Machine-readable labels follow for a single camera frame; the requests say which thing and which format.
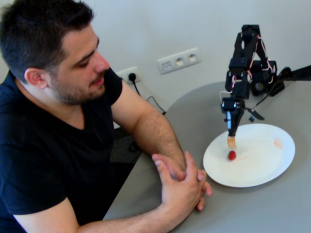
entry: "black t-shirt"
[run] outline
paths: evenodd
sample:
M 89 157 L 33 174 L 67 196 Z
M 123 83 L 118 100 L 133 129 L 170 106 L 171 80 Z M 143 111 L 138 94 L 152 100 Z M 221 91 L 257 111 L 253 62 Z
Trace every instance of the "black t-shirt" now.
M 105 93 L 82 105 L 79 130 L 29 101 L 9 72 L 0 85 L 0 232 L 24 232 L 13 215 L 51 208 L 66 197 L 78 223 L 102 220 L 115 196 L 110 163 L 111 105 L 122 92 L 109 69 Z

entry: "ear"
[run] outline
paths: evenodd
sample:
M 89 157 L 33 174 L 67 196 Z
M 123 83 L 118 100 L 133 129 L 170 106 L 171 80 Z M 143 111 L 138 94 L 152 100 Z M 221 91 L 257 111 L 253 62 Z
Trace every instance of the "ear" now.
M 30 85 L 40 89 L 48 87 L 48 76 L 46 71 L 38 68 L 28 68 L 24 74 L 24 78 Z

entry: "round table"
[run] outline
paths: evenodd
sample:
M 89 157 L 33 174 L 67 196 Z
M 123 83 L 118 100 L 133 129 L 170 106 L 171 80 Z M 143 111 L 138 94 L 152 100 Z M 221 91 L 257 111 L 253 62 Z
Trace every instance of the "round table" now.
M 224 83 L 197 88 L 175 102 L 166 117 L 183 150 L 188 150 L 203 169 L 208 145 L 226 131 L 219 92 Z M 311 82 L 287 82 L 286 88 L 269 97 L 257 111 L 265 123 L 287 131 L 295 142 L 295 157 L 278 178 L 252 188 L 230 188 L 210 178 L 213 196 L 203 212 L 193 213 L 173 232 L 196 233 L 292 233 L 311 231 Z M 251 96 L 247 107 L 261 97 Z M 251 123 L 244 113 L 240 125 Z M 134 216 L 161 203 L 161 182 L 147 155 L 142 155 L 109 209 L 105 219 Z

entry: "electrical socket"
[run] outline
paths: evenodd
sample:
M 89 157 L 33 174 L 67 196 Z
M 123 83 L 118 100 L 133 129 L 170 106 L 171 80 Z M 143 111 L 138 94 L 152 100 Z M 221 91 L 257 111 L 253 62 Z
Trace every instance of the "electrical socket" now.
M 135 82 L 138 83 L 141 81 L 142 73 L 138 67 L 131 67 L 125 70 L 121 70 L 119 72 L 116 72 L 116 74 L 123 79 L 128 84 L 133 84 L 132 81 L 128 79 L 129 74 L 134 73 L 136 75 Z
M 161 74 L 166 74 L 178 69 L 192 66 L 202 61 L 202 55 L 198 48 L 180 52 L 157 61 Z

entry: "beard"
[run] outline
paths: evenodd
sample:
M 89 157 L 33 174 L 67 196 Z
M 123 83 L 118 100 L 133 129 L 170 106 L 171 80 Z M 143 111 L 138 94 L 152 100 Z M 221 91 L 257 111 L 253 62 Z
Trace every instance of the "beard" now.
M 96 81 L 100 80 L 104 76 L 104 72 L 101 73 L 96 80 L 94 80 L 89 87 Z M 55 97 L 62 103 L 70 105 L 78 105 L 86 103 L 90 100 L 95 100 L 101 97 L 105 92 L 105 86 L 98 86 L 95 91 L 90 89 L 83 89 L 78 86 L 68 85 L 60 82 L 57 77 L 51 79 L 51 89 L 53 90 Z

